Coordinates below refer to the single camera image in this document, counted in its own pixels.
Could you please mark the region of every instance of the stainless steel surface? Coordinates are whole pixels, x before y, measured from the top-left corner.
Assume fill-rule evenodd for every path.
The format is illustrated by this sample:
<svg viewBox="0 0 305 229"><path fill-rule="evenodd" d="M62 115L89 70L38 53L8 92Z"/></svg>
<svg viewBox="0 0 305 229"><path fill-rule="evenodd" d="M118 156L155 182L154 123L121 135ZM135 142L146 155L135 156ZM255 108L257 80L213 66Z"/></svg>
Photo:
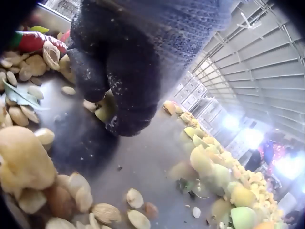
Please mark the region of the stainless steel surface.
<svg viewBox="0 0 305 229"><path fill-rule="evenodd" d="M59 73L47 72L41 79L41 106L50 110L38 112L41 124L30 128L47 127L55 133L48 153L60 174L77 171L84 175L92 187L94 203L112 204L122 213L128 209L124 200L128 189L139 190L146 202L159 209L152 228L205 228L205 216L214 198L193 201L188 194L180 194L175 182L167 177L172 166L189 160L179 139L185 127L182 120L160 110L139 136L115 138L94 113L83 107L80 94L62 94L61 87L69 83ZM195 206L202 211L199 219L192 216ZM116 228L132 228L126 222Z"/></svg>
<svg viewBox="0 0 305 229"><path fill-rule="evenodd" d="M35 14L41 19L41 26L48 28L50 31L65 33L70 29L71 20L53 9L38 3Z"/></svg>

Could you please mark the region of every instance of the nut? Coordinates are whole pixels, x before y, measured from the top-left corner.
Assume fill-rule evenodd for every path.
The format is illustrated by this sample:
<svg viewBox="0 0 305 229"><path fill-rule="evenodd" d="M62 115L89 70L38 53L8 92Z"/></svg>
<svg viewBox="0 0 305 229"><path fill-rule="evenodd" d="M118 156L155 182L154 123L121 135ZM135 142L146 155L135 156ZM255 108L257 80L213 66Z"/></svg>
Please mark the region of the nut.
<svg viewBox="0 0 305 229"><path fill-rule="evenodd" d="M38 116L35 114L34 111L30 110L29 107L27 106L20 106L21 111L24 113L25 116L27 116L27 118L29 120L31 120L34 123L39 123L39 118Z"/></svg>
<svg viewBox="0 0 305 229"><path fill-rule="evenodd" d="M18 68L18 67L11 67L11 68L9 68L9 70L14 74L17 74L18 72L20 72L20 68Z"/></svg>
<svg viewBox="0 0 305 229"><path fill-rule="evenodd" d="M47 65L45 64L43 58L38 54L29 57L25 60L25 62L31 66L32 74L35 77L43 75L47 70Z"/></svg>
<svg viewBox="0 0 305 229"><path fill-rule="evenodd" d="M43 59L46 64L53 70L59 71L59 54L58 48L50 41L45 41L42 48Z"/></svg>
<svg viewBox="0 0 305 229"><path fill-rule="evenodd" d="M92 206L93 197L91 194L91 190L88 187L84 186L80 188L75 196L76 206L77 209L82 212L86 213L89 211L89 208Z"/></svg>
<svg viewBox="0 0 305 229"><path fill-rule="evenodd" d="M6 77L7 77L7 80L11 83L11 85L17 86L17 80L16 80L14 73L12 73L11 71L8 71L6 73Z"/></svg>
<svg viewBox="0 0 305 229"><path fill-rule="evenodd" d="M74 199L76 199L76 194L82 187L91 191L91 187L86 178L77 172L72 173L68 181L68 190Z"/></svg>
<svg viewBox="0 0 305 229"><path fill-rule="evenodd" d="M57 175L55 184L68 190L69 178L70 177L68 175L63 175L63 174Z"/></svg>
<svg viewBox="0 0 305 229"><path fill-rule="evenodd" d="M193 208L192 213L193 213L193 216L194 216L195 218L199 218L200 215L201 215L201 211L200 211L200 209L197 208L197 207L194 207L194 208Z"/></svg>
<svg viewBox="0 0 305 229"><path fill-rule="evenodd" d="M150 229L150 221L142 213L135 210L128 210L127 216L136 229Z"/></svg>
<svg viewBox="0 0 305 229"><path fill-rule="evenodd" d="M27 89L27 92L30 94L30 95L33 95L36 99L38 100L41 100L43 99L43 93L41 92L41 90L36 87L36 86L29 86L28 89Z"/></svg>
<svg viewBox="0 0 305 229"><path fill-rule="evenodd" d="M62 87L61 90L66 93L67 95L75 95L75 90L74 88L72 87L68 87L68 86L65 86L65 87Z"/></svg>
<svg viewBox="0 0 305 229"><path fill-rule="evenodd" d="M23 67L27 67L27 66L29 66L24 60L23 61L21 61L20 63L19 63L19 65L18 65L18 67L21 69L21 68L23 68Z"/></svg>
<svg viewBox="0 0 305 229"><path fill-rule="evenodd" d="M15 101L10 100L8 97L5 97L5 103L9 106L9 107L13 107L16 106L17 103Z"/></svg>
<svg viewBox="0 0 305 229"><path fill-rule="evenodd" d="M13 63L9 62L7 58L0 57L0 64L5 68L10 68L13 66Z"/></svg>
<svg viewBox="0 0 305 229"><path fill-rule="evenodd" d="M87 100L84 100L83 106L84 106L85 108L87 108L87 109L88 109L89 111L91 111L91 112L94 112L95 109L96 109L96 104L95 104L95 103L91 103L91 102L89 102L89 101L87 101Z"/></svg>
<svg viewBox="0 0 305 229"><path fill-rule="evenodd" d="M94 216L93 213L89 214L89 221L90 221L90 226L93 229L100 229L100 226L99 226L98 222L96 221L95 216Z"/></svg>
<svg viewBox="0 0 305 229"><path fill-rule="evenodd" d="M24 54L22 54L22 56L20 58L22 59L22 61L24 61L29 57L30 57L30 55L28 53L24 53Z"/></svg>
<svg viewBox="0 0 305 229"><path fill-rule="evenodd" d="M48 128L40 128L34 132L42 145L51 144L54 141L55 134Z"/></svg>
<svg viewBox="0 0 305 229"><path fill-rule="evenodd" d="M5 127L13 126L13 121L12 121L11 116L9 115L9 113L7 113L5 115L4 125L5 125Z"/></svg>
<svg viewBox="0 0 305 229"><path fill-rule="evenodd" d="M172 101L166 100L163 103L163 109L169 113L170 115L173 115L174 113L176 113L176 107L175 104Z"/></svg>
<svg viewBox="0 0 305 229"><path fill-rule="evenodd" d="M0 91L4 90L4 83L3 80L5 82L7 82L7 78L6 78L6 72L0 71Z"/></svg>
<svg viewBox="0 0 305 229"><path fill-rule="evenodd" d="M148 218L155 219L158 217L158 208L152 203L145 203L145 212Z"/></svg>
<svg viewBox="0 0 305 229"><path fill-rule="evenodd" d="M27 126L29 124L29 119L24 115L19 107L10 107L9 115L19 126Z"/></svg>
<svg viewBox="0 0 305 229"><path fill-rule="evenodd" d="M50 218L45 225L45 229L75 229L75 226L61 218Z"/></svg>
<svg viewBox="0 0 305 229"><path fill-rule="evenodd" d="M75 75L71 71L70 59L67 54L59 61L59 71L67 80L75 84Z"/></svg>
<svg viewBox="0 0 305 229"><path fill-rule="evenodd" d="M50 211L54 217L70 220L74 212L74 201L69 192L57 185L44 190Z"/></svg>
<svg viewBox="0 0 305 229"><path fill-rule="evenodd" d="M104 224L111 224L112 221L120 222L122 220L120 211L106 203L97 204L92 208L94 216Z"/></svg>
<svg viewBox="0 0 305 229"><path fill-rule="evenodd" d="M136 209L140 208L144 204L141 193L134 188L129 189L126 195L126 200L132 208Z"/></svg>
<svg viewBox="0 0 305 229"><path fill-rule="evenodd" d="M35 78L35 77L33 77L33 78L31 79L31 82L32 82L33 84L37 85L37 86L41 86L41 85L42 85L41 80L38 79L38 78Z"/></svg>
<svg viewBox="0 0 305 229"><path fill-rule="evenodd" d="M13 64L13 66L18 66L22 61L21 56L13 51L4 52L4 57Z"/></svg>
<svg viewBox="0 0 305 229"><path fill-rule="evenodd" d="M19 72L19 79L21 81L28 81L32 77L32 68L31 66L27 65L22 67Z"/></svg>
<svg viewBox="0 0 305 229"><path fill-rule="evenodd" d="M18 204L25 213L34 214L45 205L46 201L46 197L41 191L24 189L18 200Z"/></svg>

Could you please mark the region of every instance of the black glove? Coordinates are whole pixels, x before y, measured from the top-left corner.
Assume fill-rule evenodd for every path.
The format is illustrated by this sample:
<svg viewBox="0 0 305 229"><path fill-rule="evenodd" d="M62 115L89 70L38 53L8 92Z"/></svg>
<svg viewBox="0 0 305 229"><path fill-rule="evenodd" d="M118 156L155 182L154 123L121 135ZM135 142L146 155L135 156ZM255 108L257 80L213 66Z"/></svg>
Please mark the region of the black glove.
<svg viewBox="0 0 305 229"><path fill-rule="evenodd" d="M114 135L139 134L149 125L160 98L154 46L116 13L87 0L72 20L70 36L67 55L84 98L98 102L111 89L117 114L106 128Z"/></svg>

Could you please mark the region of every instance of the almond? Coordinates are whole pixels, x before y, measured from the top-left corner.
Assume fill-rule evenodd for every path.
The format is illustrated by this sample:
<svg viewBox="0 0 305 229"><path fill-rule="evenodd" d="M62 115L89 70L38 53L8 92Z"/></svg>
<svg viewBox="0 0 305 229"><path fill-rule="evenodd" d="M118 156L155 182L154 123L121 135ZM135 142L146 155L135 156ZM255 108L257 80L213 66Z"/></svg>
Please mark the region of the almond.
<svg viewBox="0 0 305 229"><path fill-rule="evenodd" d="M24 115L19 107L10 107L9 115L19 126L27 126L29 124L29 119Z"/></svg>
<svg viewBox="0 0 305 229"><path fill-rule="evenodd" d="M20 106L21 111L24 113L25 116L27 116L27 118L29 120L31 120L34 123L39 123L39 118L38 116L35 114L34 111L30 110L28 107L26 106Z"/></svg>
<svg viewBox="0 0 305 229"><path fill-rule="evenodd" d="M57 185L44 190L50 211L54 217L72 219L75 204L69 192Z"/></svg>

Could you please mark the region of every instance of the white speck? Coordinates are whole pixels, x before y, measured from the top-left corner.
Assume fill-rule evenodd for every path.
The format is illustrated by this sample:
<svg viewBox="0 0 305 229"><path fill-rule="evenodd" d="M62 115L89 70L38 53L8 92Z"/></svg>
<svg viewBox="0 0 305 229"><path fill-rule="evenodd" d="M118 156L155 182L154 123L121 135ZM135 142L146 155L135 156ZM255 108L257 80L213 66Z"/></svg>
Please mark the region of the white speck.
<svg viewBox="0 0 305 229"><path fill-rule="evenodd" d="M201 215L201 211L200 211L200 209L199 208L197 208L197 207L194 207L193 208L193 216L195 217L195 218L199 218L200 217L200 215Z"/></svg>

